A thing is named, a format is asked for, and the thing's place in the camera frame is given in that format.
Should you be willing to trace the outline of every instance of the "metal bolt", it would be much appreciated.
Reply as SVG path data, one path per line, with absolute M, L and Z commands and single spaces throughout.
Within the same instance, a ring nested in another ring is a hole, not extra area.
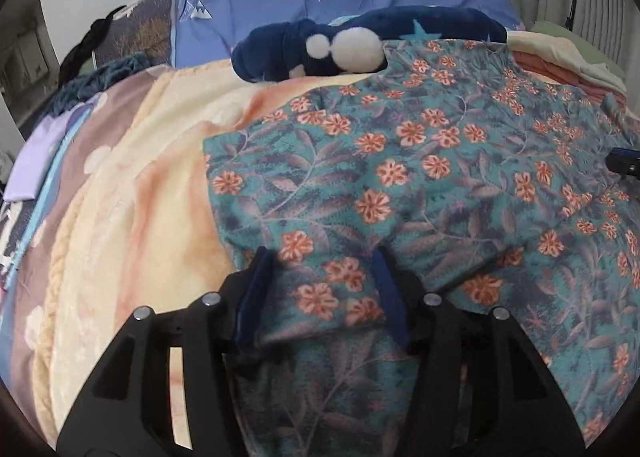
M 202 297 L 202 303 L 206 306 L 218 305 L 222 301 L 220 293 L 207 293 Z
M 136 320 L 144 320 L 150 314 L 151 314 L 151 308 L 147 307 L 146 305 L 143 305 L 142 307 L 138 307 L 133 312 L 133 318 L 135 318 Z
M 504 307 L 496 307 L 494 309 L 494 318 L 496 320 L 508 320 L 510 316 L 511 313 Z
M 440 305 L 442 303 L 442 297 L 439 294 L 435 294 L 435 293 L 425 294 L 422 300 L 425 304 L 433 307 Z

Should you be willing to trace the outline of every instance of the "teal floral cloth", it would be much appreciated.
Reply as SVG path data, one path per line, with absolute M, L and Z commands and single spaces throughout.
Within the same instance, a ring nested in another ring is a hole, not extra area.
M 393 453 L 417 363 L 384 328 L 380 244 L 456 306 L 511 310 L 592 442 L 638 378 L 640 189 L 604 166 L 638 122 L 505 45 L 385 51 L 385 71 L 204 142 L 235 265 L 260 245 L 282 262 L 259 353 L 228 360 L 251 452 Z

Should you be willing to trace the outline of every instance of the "folded clothes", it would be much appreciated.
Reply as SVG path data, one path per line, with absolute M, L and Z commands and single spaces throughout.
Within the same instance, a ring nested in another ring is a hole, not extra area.
M 386 65 L 382 40 L 437 38 L 506 43 L 507 32 L 471 8 L 402 6 L 374 10 L 340 26 L 308 18 L 262 26 L 236 46 L 231 61 L 249 82 L 376 72 Z
M 56 118 L 44 116 L 15 160 L 4 190 L 5 201 L 27 201 L 38 196 L 51 160 L 65 137 L 69 121 L 86 107 L 87 104 L 80 103 Z

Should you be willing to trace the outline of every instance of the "pink cloth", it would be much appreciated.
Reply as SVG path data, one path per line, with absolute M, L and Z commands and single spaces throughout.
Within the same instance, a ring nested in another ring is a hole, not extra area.
M 35 199 L 47 175 L 51 160 L 65 137 L 66 125 L 75 109 L 59 117 L 45 116 L 18 153 L 6 184 L 3 198 L 7 202 Z

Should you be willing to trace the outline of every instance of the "orange flower print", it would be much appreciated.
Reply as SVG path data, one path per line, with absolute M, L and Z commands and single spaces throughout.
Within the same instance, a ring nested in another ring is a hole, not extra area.
M 640 289 L 640 267 L 634 262 L 634 268 L 631 270 L 631 280 L 634 289 Z
M 307 316 L 318 316 L 320 320 L 334 319 L 334 311 L 340 302 L 328 284 L 321 282 L 301 285 L 295 292 L 298 308 Z
M 403 147 L 413 147 L 423 143 L 426 139 L 424 135 L 424 125 L 414 122 L 404 122 L 396 127 L 396 134 L 402 138 L 400 145 Z
M 582 129 L 579 129 L 578 127 L 564 127 L 564 131 L 565 135 L 570 139 L 570 140 L 575 140 L 577 138 L 581 138 L 583 137 L 584 133 L 582 132 Z
M 376 175 L 380 179 L 380 184 L 387 188 L 395 184 L 404 186 L 409 180 L 404 164 L 396 163 L 394 160 L 386 160 L 384 163 L 379 164 L 376 168 Z
M 615 224 L 620 224 L 620 215 L 616 212 L 604 212 L 604 216 Z
M 523 172 L 513 176 L 513 179 L 516 182 L 516 197 L 521 198 L 526 203 L 533 202 L 533 198 L 536 196 L 536 189 L 531 182 L 531 174 Z
M 422 113 L 422 119 L 424 119 L 430 127 L 435 127 L 436 129 L 444 125 L 449 125 L 449 120 L 440 109 L 425 109 Z
M 493 305 L 500 300 L 500 288 L 503 284 L 503 280 L 492 275 L 477 275 L 462 284 L 462 289 L 472 302 Z
M 449 86 L 456 81 L 453 79 L 453 75 L 444 69 L 435 70 L 431 73 L 431 77 L 438 83 L 442 83 L 444 86 Z
M 425 73 L 429 70 L 429 64 L 426 63 L 423 59 L 419 58 L 418 60 L 414 60 L 412 69 L 420 73 Z
M 605 206 L 609 206 L 610 208 L 616 205 L 616 202 L 611 198 L 611 196 L 608 193 L 600 197 L 600 202 Z
M 548 130 L 546 129 L 546 125 L 543 122 L 539 122 L 535 120 L 533 123 L 533 129 L 539 134 L 546 134 Z
M 355 141 L 356 147 L 365 154 L 375 154 L 385 149 L 386 136 L 384 134 L 373 134 L 367 132 Z
M 510 98 L 509 108 L 516 116 L 524 116 L 524 107 L 517 100 Z
M 591 419 L 582 429 L 582 437 L 586 443 L 590 443 L 596 439 L 604 430 L 605 424 L 602 422 L 602 412 Z
M 402 98 L 403 94 L 404 94 L 404 91 L 388 91 L 388 92 L 385 92 L 385 96 L 387 98 L 391 98 L 393 100 L 398 100 L 399 98 Z
M 296 119 L 305 125 L 322 125 L 326 118 L 326 111 L 310 111 L 300 114 Z
M 376 301 L 369 296 L 361 299 L 348 298 L 345 309 L 347 314 L 344 317 L 344 322 L 349 327 L 358 323 L 382 320 L 385 316 Z
M 287 114 L 285 113 L 285 111 L 283 111 L 282 109 L 278 109 L 277 111 L 271 114 L 267 114 L 265 117 L 263 117 L 262 122 L 273 123 L 273 122 L 279 122 L 286 119 L 287 119 Z
M 495 92 L 491 95 L 491 97 L 498 103 L 509 103 L 509 98 L 503 91 Z
M 613 369 L 620 373 L 629 363 L 629 344 L 623 343 L 616 347 L 616 358 L 613 360 Z
M 629 273 L 629 261 L 626 258 L 626 255 L 620 251 L 618 256 L 616 257 L 616 262 L 618 263 L 618 270 L 620 271 L 621 277 L 626 277 Z
M 293 112 L 306 112 L 312 107 L 312 103 L 308 98 L 301 97 L 291 100 L 291 110 Z
M 486 141 L 486 134 L 484 130 L 473 123 L 469 123 L 465 125 L 465 137 L 471 143 L 484 143 Z
M 562 186 L 562 195 L 564 195 L 564 198 L 571 208 L 578 210 L 582 208 L 582 196 L 575 193 L 570 184 Z
M 500 257 L 501 267 L 517 266 L 522 263 L 522 254 L 524 253 L 524 247 L 519 247 L 515 251 L 509 251 Z
M 460 144 L 460 129 L 451 127 L 450 129 L 439 130 L 433 136 L 442 148 L 457 147 Z
M 362 215 L 366 224 L 382 222 L 391 215 L 389 201 L 386 193 L 370 188 L 362 195 L 361 200 L 355 202 L 356 211 Z
M 278 258 L 282 262 L 302 262 L 305 255 L 314 251 L 314 241 L 302 230 L 288 231 L 282 234 L 282 247 Z
M 638 238 L 636 234 L 631 230 L 627 230 L 625 233 L 626 243 L 629 244 L 629 249 L 635 257 L 638 254 Z
M 427 49 L 429 49 L 431 52 L 442 52 L 442 47 L 440 47 L 434 40 L 430 40 L 427 43 Z
M 445 67 L 451 68 L 451 67 L 455 67 L 456 66 L 456 62 L 450 56 L 443 56 L 440 59 L 440 65 L 444 65 Z
M 360 262 L 353 257 L 345 257 L 342 261 L 332 260 L 324 265 L 329 282 L 343 282 L 351 293 L 360 293 L 363 289 L 362 281 L 365 277 L 363 269 L 359 268 Z
M 607 239 L 609 239 L 610 241 L 612 241 L 618 236 L 618 231 L 616 230 L 616 227 L 613 224 L 610 224 L 608 222 L 605 222 L 600 227 L 600 229 L 604 231 L 604 234 L 607 236 Z
M 324 132 L 330 136 L 338 136 L 339 134 L 351 133 L 351 120 L 340 116 L 340 114 L 331 114 L 322 122 Z
M 427 156 L 422 160 L 422 167 L 427 171 L 431 179 L 442 179 L 451 173 L 451 167 L 447 158 Z
M 593 235 L 596 231 L 598 231 L 593 224 L 591 224 L 590 222 L 587 222 L 584 219 L 578 219 L 578 222 L 575 225 L 575 227 L 577 228 L 578 231 L 581 231 L 585 235 Z
M 411 76 L 409 76 L 408 80 L 405 80 L 402 82 L 402 85 L 404 85 L 405 87 L 419 87 L 420 85 L 422 85 L 422 78 L 420 78 L 420 76 L 417 76 L 415 74 L 412 74 Z
M 550 257 L 559 257 L 564 250 L 564 244 L 558 239 L 558 234 L 554 230 L 549 230 L 540 237 L 538 251 Z
M 515 98 L 516 95 L 518 95 L 517 91 L 516 91 L 517 87 L 505 87 L 504 89 L 502 89 L 502 94 L 504 94 L 507 97 L 507 102 L 510 101 L 509 98 Z
M 367 95 L 363 96 L 362 98 L 360 98 L 360 102 L 363 105 L 369 105 L 369 104 L 375 103 L 377 101 L 380 101 L 380 98 L 378 98 L 375 94 L 367 94 Z
M 218 195 L 238 195 L 241 185 L 242 177 L 231 170 L 225 170 L 211 181 L 213 192 Z
M 356 96 L 360 94 L 360 91 L 356 89 L 356 87 L 354 87 L 353 85 L 346 85 L 346 86 L 340 87 L 338 89 L 338 92 L 342 96 Z
M 566 120 L 557 112 L 551 114 L 551 117 L 546 121 L 546 124 L 554 132 L 560 132 L 564 128 Z
M 551 173 L 549 165 L 546 164 L 546 161 L 536 161 L 534 166 L 536 167 L 536 179 L 538 179 L 538 182 L 547 188 L 551 186 L 553 174 Z
M 616 397 L 623 398 L 625 397 L 626 387 L 629 386 L 629 382 L 631 381 L 631 374 L 625 372 L 620 376 L 620 383 L 618 385 L 618 391 L 616 392 Z

